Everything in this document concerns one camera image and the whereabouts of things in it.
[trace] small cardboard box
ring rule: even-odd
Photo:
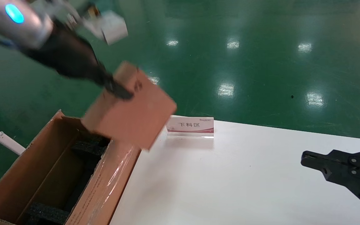
[[[86,166],[70,148],[94,135],[89,131],[113,141],[65,225],[109,224],[141,148],[152,146],[176,110],[173,100],[131,64],[122,63],[115,78],[134,92],[131,101],[103,91],[83,119],[58,111],[0,179],[0,225],[24,225],[33,202],[64,207]]]
[[[122,101],[103,91],[82,119],[89,131],[150,149],[170,116],[174,101],[142,70],[123,62],[115,79],[134,93],[131,101]]]

